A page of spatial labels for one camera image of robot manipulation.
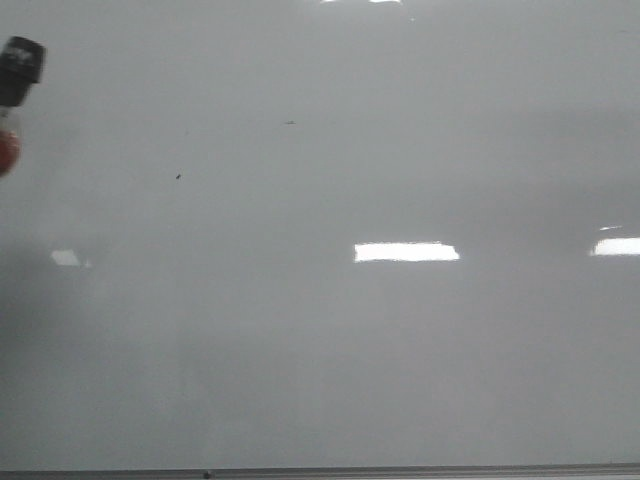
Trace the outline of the white glossy whiteboard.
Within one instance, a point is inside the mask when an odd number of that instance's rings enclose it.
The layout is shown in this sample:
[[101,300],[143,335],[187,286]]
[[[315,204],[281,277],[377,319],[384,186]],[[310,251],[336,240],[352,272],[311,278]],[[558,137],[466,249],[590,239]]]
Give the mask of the white glossy whiteboard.
[[5,1],[5,470],[639,459],[635,1]]

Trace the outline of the grey aluminium whiteboard frame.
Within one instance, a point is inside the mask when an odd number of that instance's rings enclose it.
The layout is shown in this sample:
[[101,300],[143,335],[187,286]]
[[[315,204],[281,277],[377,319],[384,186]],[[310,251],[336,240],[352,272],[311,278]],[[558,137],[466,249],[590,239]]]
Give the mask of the grey aluminium whiteboard frame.
[[337,468],[6,470],[3,479],[535,479],[639,477],[638,463]]

